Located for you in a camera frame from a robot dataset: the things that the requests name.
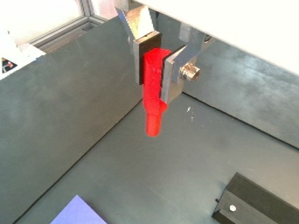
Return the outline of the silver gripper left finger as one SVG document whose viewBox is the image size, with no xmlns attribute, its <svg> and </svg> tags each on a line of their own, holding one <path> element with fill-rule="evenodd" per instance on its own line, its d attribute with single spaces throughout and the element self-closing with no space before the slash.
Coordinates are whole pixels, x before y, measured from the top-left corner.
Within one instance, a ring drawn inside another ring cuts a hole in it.
<svg viewBox="0 0 299 224">
<path fill-rule="evenodd" d="M 116 13 L 126 27 L 131 52 L 135 57 L 135 82 L 142 85 L 143 57 L 147 52 L 162 45 L 162 33 L 155 29 L 150 9 L 142 4 L 118 4 Z"/>
</svg>

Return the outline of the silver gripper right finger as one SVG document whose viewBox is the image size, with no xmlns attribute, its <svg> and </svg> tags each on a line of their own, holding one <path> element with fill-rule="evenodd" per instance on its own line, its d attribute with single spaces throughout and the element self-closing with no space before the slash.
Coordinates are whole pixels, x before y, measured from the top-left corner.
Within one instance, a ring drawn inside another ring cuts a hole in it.
<svg viewBox="0 0 299 224">
<path fill-rule="evenodd" d="M 179 39 L 184 42 L 184 46 L 175 50 L 163 61 L 160 98 L 166 103 L 170 103 L 183 92 L 186 81 L 198 80 L 202 70 L 196 67 L 196 60 L 215 41 L 211 35 L 187 24 L 182 24 Z"/>
</svg>

